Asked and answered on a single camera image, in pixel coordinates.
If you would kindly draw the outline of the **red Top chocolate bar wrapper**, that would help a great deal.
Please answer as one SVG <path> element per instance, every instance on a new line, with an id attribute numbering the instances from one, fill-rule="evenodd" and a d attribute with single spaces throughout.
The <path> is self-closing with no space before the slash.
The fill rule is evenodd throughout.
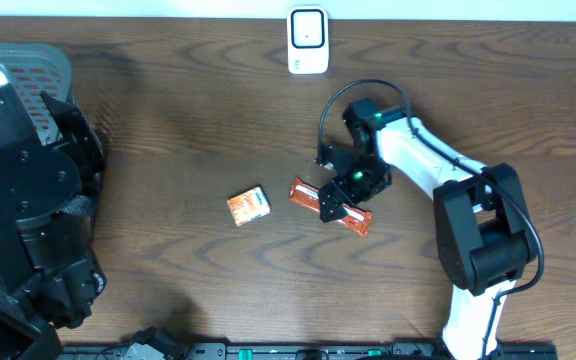
<path id="1" fill-rule="evenodd" d="M 297 177 L 291 186 L 289 200 L 320 215 L 321 206 L 318 192 L 319 190 L 317 188 L 303 182 Z M 341 219 L 335 219 L 335 222 L 362 237 L 366 237 L 372 222 L 373 213 L 349 206 L 345 203 L 342 204 L 342 208 L 344 209 L 345 215 Z"/>

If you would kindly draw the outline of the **orange snack box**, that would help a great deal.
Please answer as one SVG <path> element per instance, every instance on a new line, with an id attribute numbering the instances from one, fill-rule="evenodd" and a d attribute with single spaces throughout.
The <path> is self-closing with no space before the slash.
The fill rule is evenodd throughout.
<path id="1" fill-rule="evenodd" d="M 260 186 L 228 199 L 227 205 L 237 226 L 264 217 L 271 212 L 270 203 Z"/>

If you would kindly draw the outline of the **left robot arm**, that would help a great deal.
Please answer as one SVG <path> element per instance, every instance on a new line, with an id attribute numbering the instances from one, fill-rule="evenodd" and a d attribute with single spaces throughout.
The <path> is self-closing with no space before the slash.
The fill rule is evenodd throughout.
<path id="1" fill-rule="evenodd" d="M 92 242 L 105 168 L 80 109 L 43 93 L 61 132 L 43 144 L 0 64 L 0 359 L 55 359 L 107 281 Z"/>

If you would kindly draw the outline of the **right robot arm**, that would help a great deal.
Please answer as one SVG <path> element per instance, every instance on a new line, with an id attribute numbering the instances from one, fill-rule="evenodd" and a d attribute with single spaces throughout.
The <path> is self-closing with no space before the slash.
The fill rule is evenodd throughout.
<path id="1" fill-rule="evenodd" d="M 320 142 L 316 161 L 337 175 L 319 191 L 320 218 L 332 222 L 379 194 L 399 170 L 433 202 L 439 260 L 453 284 L 441 340 L 454 359 L 487 359 L 507 296 L 543 247 L 530 221 L 517 172 L 487 166 L 437 138 L 408 106 L 380 110 L 370 99 L 342 120 L 352 149 Z"/>

